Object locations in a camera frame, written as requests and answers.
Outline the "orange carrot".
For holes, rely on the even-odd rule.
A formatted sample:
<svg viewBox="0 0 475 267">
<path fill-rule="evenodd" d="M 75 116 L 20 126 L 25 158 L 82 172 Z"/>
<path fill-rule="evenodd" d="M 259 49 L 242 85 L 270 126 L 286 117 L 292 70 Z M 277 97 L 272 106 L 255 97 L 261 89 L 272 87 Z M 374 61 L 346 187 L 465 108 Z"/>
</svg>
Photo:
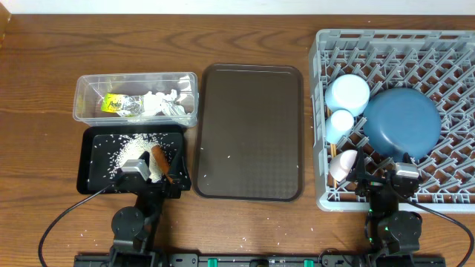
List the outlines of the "orange carrot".
<svg viewBox="0 0 475 267">
<path fill-rule="evenodd" d="M 157 163 L 158 168 L 161 170 L 161 172 L 166 177 L 166 179 L 171 184 L 173 184 L 174 183 L 173 179 L 168 175 L 169 170 L 170 170 L 170 165 L 168 163 L 168 160 L 162 148 L 159 145 L 155 145 L 154 147 L 151 148 L 151 153 L 155 159 L 155 162 Z"/>
</svg>

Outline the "pink cup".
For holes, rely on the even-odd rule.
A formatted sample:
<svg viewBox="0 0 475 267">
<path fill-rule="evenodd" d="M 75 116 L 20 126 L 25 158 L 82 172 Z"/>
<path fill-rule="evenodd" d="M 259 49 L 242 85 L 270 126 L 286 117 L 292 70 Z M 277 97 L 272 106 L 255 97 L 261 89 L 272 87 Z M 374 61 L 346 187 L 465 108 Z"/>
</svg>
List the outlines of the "pink cup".
<svg viewBox="0 0 475 267">
<path fill-rule="evenodd" d="M 356 161 L 357 154 L 356 150 L 348 150 L 331 160 L 329 173 L 336 182 L 341 182 L 347 177 Z"/>
</svg>

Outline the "dark blue plate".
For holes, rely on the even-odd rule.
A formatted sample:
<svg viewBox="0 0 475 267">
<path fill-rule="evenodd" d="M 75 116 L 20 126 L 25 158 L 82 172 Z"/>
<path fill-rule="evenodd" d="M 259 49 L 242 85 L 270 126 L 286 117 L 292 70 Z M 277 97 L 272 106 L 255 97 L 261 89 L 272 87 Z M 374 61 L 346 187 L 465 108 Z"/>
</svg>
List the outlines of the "dark blue plate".
<svg viewBox="0 0 475 267">
<path fill-rule="evenodd" d="M 380 155 L 396 162 L 408 154 L 419 160 L 441 135 L 442 120 L 435 103 L 411 88 L 394 88 L 374 96 L 364 110 L 364 135 Z"/>
</svg>

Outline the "white tissue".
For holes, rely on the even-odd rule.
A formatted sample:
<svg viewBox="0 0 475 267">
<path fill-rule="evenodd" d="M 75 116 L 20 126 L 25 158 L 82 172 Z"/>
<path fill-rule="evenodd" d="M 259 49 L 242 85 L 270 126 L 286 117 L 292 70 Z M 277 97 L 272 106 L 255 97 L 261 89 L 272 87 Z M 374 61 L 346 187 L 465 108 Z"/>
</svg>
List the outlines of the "white tissue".
<svg viewBox="0 0 475 267">
<path fill-rule="evenodd" d="M 171 89 L 169 94 L 158 92 L 155 94 L 161 101 L 160 108 L 161 112 L 166 116 L 185 116 L 186 112 L 182 105 L 175 103 L 175 100 L 178 97 L 177 91 Z"/>
<path fill-rule="evenodd" d="M 163 98 L 157 94 L 153 94 L 151 91 L 147 92 L 143 96 L 142 106 L 143 106 L 143 116 L 155 116 L 159 113 L 162 108 Z"/>
</svg>

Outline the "yellow green snack wrapper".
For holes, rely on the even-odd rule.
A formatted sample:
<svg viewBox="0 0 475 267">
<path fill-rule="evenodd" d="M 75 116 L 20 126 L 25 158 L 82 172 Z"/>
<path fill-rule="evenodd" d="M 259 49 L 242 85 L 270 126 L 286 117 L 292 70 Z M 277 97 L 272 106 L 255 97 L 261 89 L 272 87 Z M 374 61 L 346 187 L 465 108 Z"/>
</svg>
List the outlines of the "yellow green snack wrapper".
<svg viewBox="0 0 475 267">
<path fill-rule="evenodd" d="M 101 111 L 119 116 L 139 116 L 143 113 L 143 96 L 107 93 L 103 98 Z"/>
</svg>

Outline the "light blue cup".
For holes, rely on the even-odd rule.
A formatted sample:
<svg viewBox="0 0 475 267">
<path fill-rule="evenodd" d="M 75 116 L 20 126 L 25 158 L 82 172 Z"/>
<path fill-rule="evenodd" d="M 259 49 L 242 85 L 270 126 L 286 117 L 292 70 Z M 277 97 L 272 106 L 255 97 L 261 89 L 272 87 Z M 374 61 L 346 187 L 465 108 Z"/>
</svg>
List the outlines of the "light blue cup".
<svg viewBox="0 0 475 267">
<path fill-rule="evenodd" d="M 347 136 L 354 126 L 353 115 L 343 109 L 337 110 L 326 120 L 326 140 L 330 144 L 337 144 L 343 136 Z"/>
</svg>

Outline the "light blue bowl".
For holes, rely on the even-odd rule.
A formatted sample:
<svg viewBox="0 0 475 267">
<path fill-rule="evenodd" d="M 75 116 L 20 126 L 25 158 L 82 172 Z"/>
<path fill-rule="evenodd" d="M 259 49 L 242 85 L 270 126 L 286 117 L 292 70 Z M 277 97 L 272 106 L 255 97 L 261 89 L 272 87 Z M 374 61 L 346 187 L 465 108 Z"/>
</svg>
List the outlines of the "light blue bowl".
<svg viewBox="0 0 475 267">
<path fill-rule="evenodd" d="M 324 93 L 324 100 L 331 111 L 346 110 L 354 117 L 360 116 L 370 99 L 370 86 L 360 76 L 345 74 L 331 82 Z"/>
</svg>

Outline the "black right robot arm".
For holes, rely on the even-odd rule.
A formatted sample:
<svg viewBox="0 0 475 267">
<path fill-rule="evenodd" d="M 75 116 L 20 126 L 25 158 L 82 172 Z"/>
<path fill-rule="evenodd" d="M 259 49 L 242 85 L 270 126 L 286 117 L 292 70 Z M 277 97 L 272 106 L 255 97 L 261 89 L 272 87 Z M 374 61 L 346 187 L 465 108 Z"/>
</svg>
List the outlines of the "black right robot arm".
<svg viewBox="0 0 475 267">
<path fill-rule="evenodd" d="M 370 205 L 364 234 L 372 251 L 353 265 L 413 266 L 412 253 L 420 248 L 422 218 L 414 211 L 400 210 L 399 204 L 415 194 L 422 178 L 409 155 L 404 154 L 402 162 L 377 177 L 367 173 L 364 151 L 359 148 L 347 181 L 356 184 L 355 195 L 366 198 Z"/>
</svg>

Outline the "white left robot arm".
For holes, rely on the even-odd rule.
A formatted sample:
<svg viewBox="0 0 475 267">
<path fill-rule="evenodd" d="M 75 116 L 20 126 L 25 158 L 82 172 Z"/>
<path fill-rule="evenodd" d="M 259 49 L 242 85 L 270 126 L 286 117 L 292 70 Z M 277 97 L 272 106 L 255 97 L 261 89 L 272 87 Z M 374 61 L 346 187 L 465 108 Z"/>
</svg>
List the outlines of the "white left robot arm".
<svg viewBox="0 0 475 267">
<path fill-rule="evenodd" d="M 166 254 L 154 250 L 154 238 L 164 201 L 180 198 L 191 187 L 184 148 L 180 146 L 170 160 L 159 146 L 127 160 L 118 169 L 114 185 L 136 194 L 137 201 L 118 210 L 112 219 L 109 266 L 167 266 Z"/>
</svg>

